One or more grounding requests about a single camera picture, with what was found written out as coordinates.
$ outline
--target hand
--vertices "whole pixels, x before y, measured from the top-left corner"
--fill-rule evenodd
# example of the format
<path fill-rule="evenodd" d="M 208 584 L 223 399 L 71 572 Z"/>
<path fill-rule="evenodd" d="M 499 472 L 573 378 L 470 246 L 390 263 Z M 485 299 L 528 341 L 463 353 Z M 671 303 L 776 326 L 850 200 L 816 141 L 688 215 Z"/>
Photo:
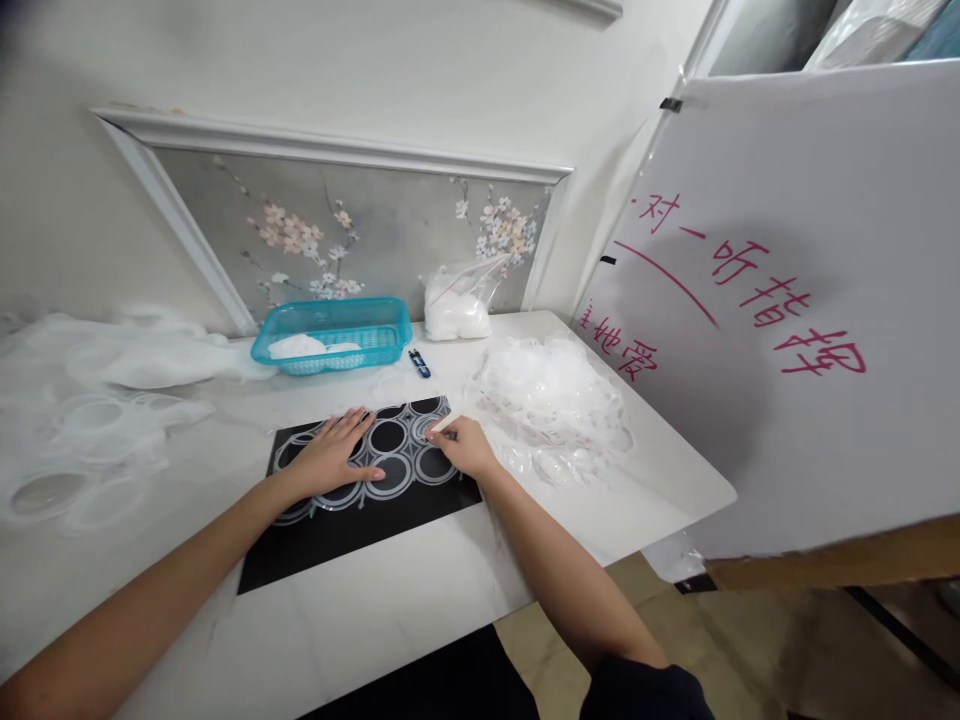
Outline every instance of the hand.
<path fill-rule="evenodd" d="M 380 468 L 347 465 L 357 440 L 376 419 L 375 413 L 367 413 L 366 417 L 364 413 L 366 408 L 360 407 L 348 410 L 342 418 L 327 420 L 310 444 L 277 473 L 295 492 L 297 500 L 325 495 L 352 482 L 383 480 L 384 472 Z"/>
<path fill-rule="evenodd" d="M 460 416 L 438 433 L 433 432 L 436 424 L 427 428 L 427 440 L 443 450 L 443 454 L 460 472 L 481 480 L 501 467 L 483 428 L 473 418 Z M 456 440 L 449 437 L 453 433 L 456 433 Z"/>

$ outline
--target chinese characters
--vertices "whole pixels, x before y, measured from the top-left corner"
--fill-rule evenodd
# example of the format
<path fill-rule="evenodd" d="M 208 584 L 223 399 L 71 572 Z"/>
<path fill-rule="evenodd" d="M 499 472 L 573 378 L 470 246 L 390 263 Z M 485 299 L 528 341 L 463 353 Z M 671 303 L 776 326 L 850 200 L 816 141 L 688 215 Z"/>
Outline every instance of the chinese characters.
<path fill-rule="evenodd" d="M 593 314 L 593 298 L 588 301 L 587 309 L 580 316 L 579 325 L 584 330 L 590 329 L 590 316 Z M 593 341 L 600 347 L 600 351 L 611 357 L 620 356 L 624 362 L 617 367 L 621 373 L 630 377 L 630 382 L 635 382 L 637 373 L 643 370 L 656 370 L 657 363 L 653 360 L 653 355 L 657 352 L 655 347 L 647 345 L 640 340 L 634 339 L 631 344 L 620 350 L 622 342 L 622 329 L 610 322 L 610 317 L 606 316 L 599 323 L 595 323 L 593 329 Z"/>
<path fill-rule="evenodd" d="M 650 234 L 653 235 L 663 226 L 670 213 L 679 209 L 679 193 L 673 200 L 663 195 L 650 195 L 648 207 L 639 217 L 640 219 L 648 218 L 650 222 L 656 223 L 650 230 Z M 697 229 L 679 225 L 678 228 L 701 241 L 709 241 L 706 233 Z M 770 254 L 768 248 L 753 240 L 742 243 L 724 239 L 713 253 L 713 259 L 717 263 L 715 263 L 710 275 L 715 285 L 725 286 L 744 273 L 760 270 L 761 263 Z M 797 277 L 780 280 L 770 276 L 769 284 L 759 284 L 760 287 L 753 288 L 753 294 L 739 304 L 739 307 L 746 308 L 747 312 L 753 315 L 753 327 L 758 330 L 763 331 L 764 328 L 776 326 L 791 317 L 801 317 L 804 311 L 811 307 L 812 294 L 802 289 L 802 284 Z M 610 355 L 610 350 L 617 348 L 620 344 L 620 330 L 616 329 L 614 333 L 614 329 L 609 325 L 609 318 L 604 318 L 602 326 L 602 330 L 601 326 L 597 327 L 594 340 L 600 344 L 601 349 L 607 355 Z M 808 338 L 794 335 L 787 341 L 773 347 L 773 351 L 777 352 L 779 356 L 781 354 L 786 355 L 781 352 L 786 348 L 801 346 L 801 351 L 796 353 L 799 365 L 782 368 L 781 373 L 789 375 L 809 372 L 821 377 L 825 372 L 837 368 L 856 374 L 867 371 L 867 364 L 860 349 L 856 342 L 847 339 L 848 333 L 846 330 L 820 334 L 811 328 L 809 332 L 810 337 Z M 838 338 L 845 338 L 847 341 L 836 342 Z M 656 349 L 644 345 L 638 340 L 634 340 L 634 343 L 630 348 L 623 350 L 623 357 L 627 358 L 629 356 L 630 359 L 619 368 L 622 372 L 629 374 L 631 380 L 633 380 L 636 372 L 643 369 L 656 369 L 657 367 L 656 362 L 652 359 Z"/>

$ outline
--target black clip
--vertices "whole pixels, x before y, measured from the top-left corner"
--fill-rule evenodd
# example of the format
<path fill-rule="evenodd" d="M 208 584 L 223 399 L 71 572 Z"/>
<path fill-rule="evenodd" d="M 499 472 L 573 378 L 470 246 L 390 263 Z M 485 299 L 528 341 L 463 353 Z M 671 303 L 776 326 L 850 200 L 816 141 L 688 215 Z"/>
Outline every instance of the black clip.
<path fill-rule="evenodd" d="M 663 102 L 660 103 L 661 110 L 669 110 L 670 112 L 679 113 L 680 108 L 683 107 L 683 100 L 679 98 L 664 98 Z"/>

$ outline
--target person's lap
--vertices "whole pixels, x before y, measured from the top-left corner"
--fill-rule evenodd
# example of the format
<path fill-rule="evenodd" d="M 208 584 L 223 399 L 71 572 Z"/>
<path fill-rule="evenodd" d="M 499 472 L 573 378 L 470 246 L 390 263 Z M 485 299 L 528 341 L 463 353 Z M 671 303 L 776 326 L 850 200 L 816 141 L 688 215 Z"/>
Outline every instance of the person's lap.
<path fill-rule="evenodd" d="M 300 720 L 538 718 L 493 625 L 358 688 Z"/>

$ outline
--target black cutting mat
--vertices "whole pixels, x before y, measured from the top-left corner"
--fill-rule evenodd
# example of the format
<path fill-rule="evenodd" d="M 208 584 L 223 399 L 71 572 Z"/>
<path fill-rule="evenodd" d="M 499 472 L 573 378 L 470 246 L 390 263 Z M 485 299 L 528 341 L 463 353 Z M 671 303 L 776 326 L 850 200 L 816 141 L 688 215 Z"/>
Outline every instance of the black cutting mat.
<path fill-rule="evenodd" d="M 374 487 L 347 485 L 288 509 L 250 548 L 237 594 L 482 502 L 476 481 L 452 468 L 423 437 L 426 427 L 449 411 L 444 397 L 377 411 L 350 463 L 382 467 L 387 478 Z M 267 474 L 286 467 L 322 423 L 277 431 Z"/>

